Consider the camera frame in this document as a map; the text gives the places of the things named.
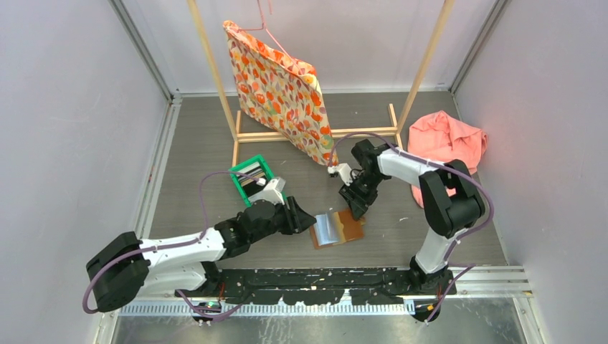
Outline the brown leather card holder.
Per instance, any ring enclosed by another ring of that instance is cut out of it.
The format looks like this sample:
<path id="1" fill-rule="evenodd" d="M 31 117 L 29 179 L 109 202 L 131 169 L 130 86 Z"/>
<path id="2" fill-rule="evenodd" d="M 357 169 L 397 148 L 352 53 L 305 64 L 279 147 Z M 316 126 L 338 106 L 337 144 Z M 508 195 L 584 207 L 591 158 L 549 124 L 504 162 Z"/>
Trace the brown leather card holder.
<path id="1" fill-rule="evenodd" d="M 330 211 L 315 216 L 316 223 L 310 228 L 315 249 L 332 247 L 364 238 L 366 219 L 353 218 L 350 209 Z"/>

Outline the green plastic card bin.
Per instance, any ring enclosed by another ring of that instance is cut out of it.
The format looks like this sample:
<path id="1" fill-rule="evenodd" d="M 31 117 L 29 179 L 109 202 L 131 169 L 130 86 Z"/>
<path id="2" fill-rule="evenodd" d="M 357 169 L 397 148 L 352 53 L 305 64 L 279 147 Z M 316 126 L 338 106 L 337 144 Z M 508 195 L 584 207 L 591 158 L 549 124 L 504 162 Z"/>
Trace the green plastic card bin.
<path id="1" fill-rule="evenodd" d="M 256 156 L 254 156 L 254 157 L 252 157 L 252 158 L 250 158 L 250 159 L 246 160 L 245 162 L 250 162 L 250 161 L 261 161 L 261 162 L 263 162 L 263 163 L 264 163 L 264 164 L 265 164 L 265 165 L 266 165 L 266 166 L 267 166 L 267 167 L 270 169 L 269 165 L 267 164 L 267 161 L 266 161 L 266 160 L 265 160 L 265 159 L 264 159 L 264 158 L 263 158 L 263 157 L 262 157 L 260 154 L 258 154 L 258 155 L 256 155 Z M 229 171 L 230 171 L 230 177 L 232 178 L 232 181 L 233 181 L 233 183 L 234 183 L 234 179 L 233 179 L 233 177 L 232 177 L 232 176 L 233 176 L 233 175 L 236 175 L 236 174 L 237 174 L 237 172 L 236 172 L 236 171 L 233 171 L 233 170 L 232 170 L 233 168 L 231 168 Z M 275 174 L 274 174 L 274 173 L 271 171 L 271 169 L 270 169 L 270 172 L 272 173 L 272 174 L 271 174 L 272 178 L 274 178 L 274 177 L 279 177 L 279 176 L 276 176 L 276 175 L 275 175 Z M 265 180 L 265 179 L 263 179 L 263 178 L 258 179 L 258 178 L 254 178 L 254 177 L 252 177 L 252 179 L 254 179 L 256 182 L 258 182 L 258 184 L 259 184 L 259 185 L 261 185 L 262 183 L 263 183 L 264 185 L 266 185 L 266 184 L 267 184 L 267 182 L 270 180 L 270 179 L 269 179 L 269 180 Z M 254 195 L 254 196 L 249 197 L 249 199 L 248 199 L 248 200 L 244 200 L 242 196 L 241 196 L 241 198 L 242 198 L 242 200 L 244 201 L 244 203 L 245 203 L 245 205 L 246 205 L 247 207 L 249 207 L 249 206 L 253 205 L 253 203 L 254 203 L 254 202 L 256 202 L 256 201 L 261 201 L 261 200 L 256 200 L 256 199 L 255 199 L 255 195 Z"/>

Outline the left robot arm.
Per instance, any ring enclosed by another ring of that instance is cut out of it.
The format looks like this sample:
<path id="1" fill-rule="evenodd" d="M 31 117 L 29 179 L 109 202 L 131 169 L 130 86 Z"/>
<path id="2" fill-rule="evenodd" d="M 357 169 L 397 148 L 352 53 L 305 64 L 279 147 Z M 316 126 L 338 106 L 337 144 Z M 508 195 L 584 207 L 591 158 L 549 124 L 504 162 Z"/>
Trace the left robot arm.
<path id="1" fill-rule="evenodd" d="M 117 235 L 86 265 L 90 283 L 82 299 L 87 314 L 117 310 L 139 296 L 173 291 L 214 295 L 216 263 L 237 257 L 273 234 L 300 234 L 316 223 L 294 197 L 285 203 L 258 200 L 236 216 L 201 232 L 164 239 Z"/>

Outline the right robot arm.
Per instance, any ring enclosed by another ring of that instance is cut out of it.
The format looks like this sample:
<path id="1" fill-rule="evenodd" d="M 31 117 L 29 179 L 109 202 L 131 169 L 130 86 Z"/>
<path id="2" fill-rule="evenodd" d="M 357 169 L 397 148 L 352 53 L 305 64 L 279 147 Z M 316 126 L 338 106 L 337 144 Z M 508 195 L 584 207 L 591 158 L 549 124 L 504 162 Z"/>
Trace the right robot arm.
<path id="1" fill-rule="evenodd" d="M 429 230 L 409 263 L 408 280 L 415 292 L 429 293 L 445 274 L 457 241 L 486 214 L 479 183 L 463 161 L 423 159 L 388 142 L 375 146 L 364 139 L 355 144 L 351 154 L 358 168 L 340 163 L 330 164 L 327 171 L 342 180 L 339 194 L 355 220 L 375 202 L 382 181 L 397 178 L 419 189 Z"/>

